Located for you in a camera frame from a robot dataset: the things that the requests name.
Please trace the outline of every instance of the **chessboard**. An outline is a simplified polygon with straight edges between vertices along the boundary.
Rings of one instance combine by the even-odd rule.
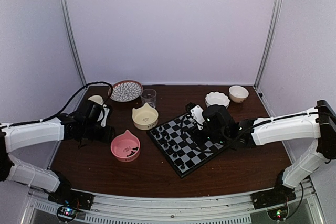
[[[147,131],[148,136],[181,177],[194,172],[225,148],[198,130],[196,122],[182,114]]]

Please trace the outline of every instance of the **clear glass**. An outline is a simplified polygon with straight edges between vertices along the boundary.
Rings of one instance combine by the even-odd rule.
[[[141,94],[142,105],[148,103],[150,107],[156,107],[156,91],[154,89],[145,89]]]

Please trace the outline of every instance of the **robotic arm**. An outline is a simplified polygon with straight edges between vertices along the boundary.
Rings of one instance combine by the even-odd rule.
[[[215,136],[210,139],[225,142],[233,148],[314,138],[308,150],[278,174],[273,189],[252,194],[255,209],[287,202],[302,180],[326,161],[336,159],[336,114],[324,100],[318,101],[316,107],[300,113],[243,120],[239,123],[235,123],[224,106],[212,105],[204,111],[195,106],[190,113],[200,130]]]
[[[41,188],[58,203],[71,205],[74,199],[77,203],[83,195],[71,191],[71,183],[62,174],[33,166],[9,153],[25,146],[69,139],[80,143],[82,138],[109,143],[114,137],[114,128],[106,125],[111,111],[111,107],[85,100],[71,114],[60,114],[45,122],[15,126],[1,124],[0,181],[13,180]]]

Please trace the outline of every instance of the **checkered pattern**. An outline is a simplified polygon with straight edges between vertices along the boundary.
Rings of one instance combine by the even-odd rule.
[[[183,116],[181,115],[148,131],[148,135],[152,141],[181,178],[204,165],[211,158],[219,154],[223,148],[222,145],[213,144],[208,140],[200,149],[212,151],[213,153],[201,153],[192,150],[185,141],[188,141],[191,147],[199,148],[187,132],[196,124],[192,118],[185,117],[183,121],[183,134],[181,135],[180,122]]]

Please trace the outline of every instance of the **patterned plate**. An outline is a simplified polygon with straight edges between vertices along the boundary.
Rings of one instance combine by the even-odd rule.
[[[109,89],[108,95],[116,102],[130,102],[142,93],[142,85],[137,81],[121,81],[113,85],[113,92]]]

